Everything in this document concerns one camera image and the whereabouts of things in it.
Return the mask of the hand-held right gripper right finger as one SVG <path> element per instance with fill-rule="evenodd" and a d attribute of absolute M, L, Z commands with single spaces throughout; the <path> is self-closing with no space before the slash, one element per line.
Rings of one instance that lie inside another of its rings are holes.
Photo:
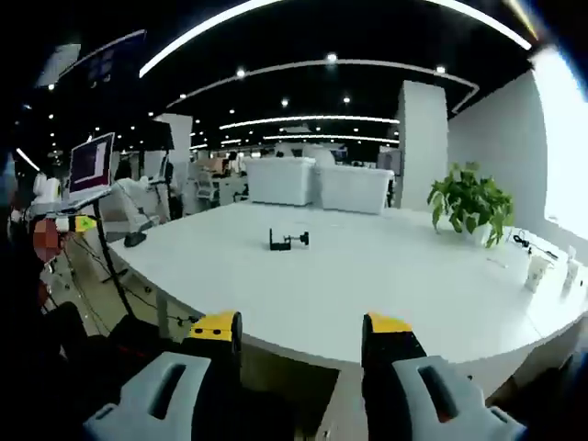
<path fill-rule="evenodd" d="M 526 430 L 443 357 L 428 356 L 400 319 L 364 315 L 361 367 L 369 440 L 519 440 Z"/>

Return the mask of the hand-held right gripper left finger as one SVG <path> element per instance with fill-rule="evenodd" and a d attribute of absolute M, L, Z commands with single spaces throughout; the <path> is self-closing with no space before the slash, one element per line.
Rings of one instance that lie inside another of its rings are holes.
<path fill-rule="evenodd" d="M 174 352 L 130 379 L 117 404 L 84 422 L 87 440 L 234 440 L 239 432 L 243 323 L 238 311 L 200 317 Z"/>

